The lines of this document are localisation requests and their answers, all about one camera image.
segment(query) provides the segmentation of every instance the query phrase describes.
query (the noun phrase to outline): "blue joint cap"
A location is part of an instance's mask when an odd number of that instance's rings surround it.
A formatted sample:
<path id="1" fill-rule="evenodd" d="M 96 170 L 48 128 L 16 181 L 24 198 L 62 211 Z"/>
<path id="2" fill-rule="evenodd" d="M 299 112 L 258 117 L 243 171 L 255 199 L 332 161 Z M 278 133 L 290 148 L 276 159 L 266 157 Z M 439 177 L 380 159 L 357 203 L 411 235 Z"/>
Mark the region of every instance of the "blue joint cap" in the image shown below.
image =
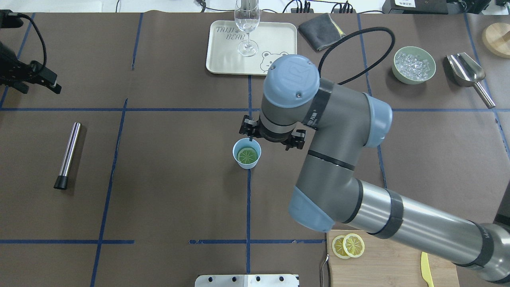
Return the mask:
<path id="1" fill-rule="evenodd" d="M 386 134 L 390 131 L 393 111 L 387 103 L 368 94 L 365 96 L 367 96 L 370 106 L 370 134 L 365 146 L 375 148 L 383 142 Z"/>
<path id="2" fill-rule="evenodd" d="M 273 62 L 264 80 L 264 95 L 280 108 L 306 104 L 319 90 L 317 67 L 301 55 L 285 55 Z"/>
<path id="3" fill-rule="evenodd" d="M 335 224 L 331 217 L 296 186 L 290 200 L 289 213 L 299 224 L 319 232 L 328 232 Z"/>

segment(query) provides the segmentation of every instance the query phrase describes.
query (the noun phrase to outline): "black rubber tip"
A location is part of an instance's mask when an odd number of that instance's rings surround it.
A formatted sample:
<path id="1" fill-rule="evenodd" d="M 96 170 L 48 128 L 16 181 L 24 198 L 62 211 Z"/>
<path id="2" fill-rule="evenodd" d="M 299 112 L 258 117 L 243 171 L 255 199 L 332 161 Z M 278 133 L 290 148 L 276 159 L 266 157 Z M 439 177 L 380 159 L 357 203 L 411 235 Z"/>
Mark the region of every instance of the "black rubber tip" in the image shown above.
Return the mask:
<path id="1" fill-rule="evenodd" d="M 53 186 L 55 189 L 67 189 L 67 176 L 59 175 L 57 177 L 57 181 L 55 181 L 55 185 Z"/>

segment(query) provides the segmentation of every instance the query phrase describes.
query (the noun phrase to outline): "round wooden board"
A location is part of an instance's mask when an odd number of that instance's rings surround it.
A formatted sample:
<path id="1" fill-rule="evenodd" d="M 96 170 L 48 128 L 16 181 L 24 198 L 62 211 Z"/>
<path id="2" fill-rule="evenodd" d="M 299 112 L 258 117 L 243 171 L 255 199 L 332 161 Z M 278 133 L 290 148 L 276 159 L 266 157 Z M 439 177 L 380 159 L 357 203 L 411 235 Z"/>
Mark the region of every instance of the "round wooden board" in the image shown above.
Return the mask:
<path id="1" fill-rule="evenodd" d="M 510 24 L 494 23 L 483 31 L 487 49 L 499 57 L 510 59 Z"/>

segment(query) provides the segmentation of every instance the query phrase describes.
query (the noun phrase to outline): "table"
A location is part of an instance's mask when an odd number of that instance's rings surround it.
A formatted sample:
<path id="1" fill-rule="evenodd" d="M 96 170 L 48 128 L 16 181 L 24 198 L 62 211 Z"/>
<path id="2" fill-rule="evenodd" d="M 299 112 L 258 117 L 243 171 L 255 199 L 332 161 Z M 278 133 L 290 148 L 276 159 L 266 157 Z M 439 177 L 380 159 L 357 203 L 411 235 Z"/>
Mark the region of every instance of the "table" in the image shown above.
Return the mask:
<path id="1" fill-rule="evenodd" d="M 231 158 L 244 114 L 258 117 L 262 77 L 214 75 L 205 67 L 210 24 L 230 13 L 34 14 L 62 93 L 30 85 L 0 102 L 0 277 L 5 286 L 193 286 L 201 274 L 294 273 L 319 285 L 324 234 L 287 213 L 305 150 L 259 140 L 252 171 Z M 290 22 L 312 14 L 262 14 Z M 392 29 L 395 48 L 416 45 L 438 64 L 409 86 L 386 59 L 347 87 L 394 109 L 379 149 L 355 175 L 477 222 L 492 222 L 510 171 L 508 63 L 481 32 L 507 17 L 332 15 L 348 34 Z M 26 27 L 0 31 L 24 62 L 40 43 Z M 381 33 L 335 49 L 325 78 L 341 81 L 386 49 Z M 318 64 L 298 34 L 298 52 Z M 448 79 L 446 54 L 467 52 L 487 72 L 497 109 Z M 83 124 L 70 189 L 53 189 L 73 122 Z M 313 132 L 309 132 L 310 143 Z M 337 224 L 336 228 L 345 228 Z M 461 286 L 492 286 L 459 269 Z"/>

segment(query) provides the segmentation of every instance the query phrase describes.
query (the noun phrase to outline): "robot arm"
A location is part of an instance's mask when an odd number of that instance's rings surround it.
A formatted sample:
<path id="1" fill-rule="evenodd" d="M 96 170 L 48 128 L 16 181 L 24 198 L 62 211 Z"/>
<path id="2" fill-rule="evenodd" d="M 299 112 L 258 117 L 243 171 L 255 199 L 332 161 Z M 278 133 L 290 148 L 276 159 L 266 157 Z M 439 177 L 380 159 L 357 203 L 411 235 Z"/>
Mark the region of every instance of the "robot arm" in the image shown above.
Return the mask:
<path id="1" fill-rule="evenodd" d="M 335 221 L 398 241 L 510 282 L 510 234 L 478 225 L 353 177 L 363 147 L 377 147 L 390 129 L 391 107 L 365 93 L 320 79 L 307 58 L 277 59 L 264 81 L 257 122 L 240 133 L 302 148 L 297 122 L 316 129 L 289 205 L 300 224 L 328 232 Z"/>

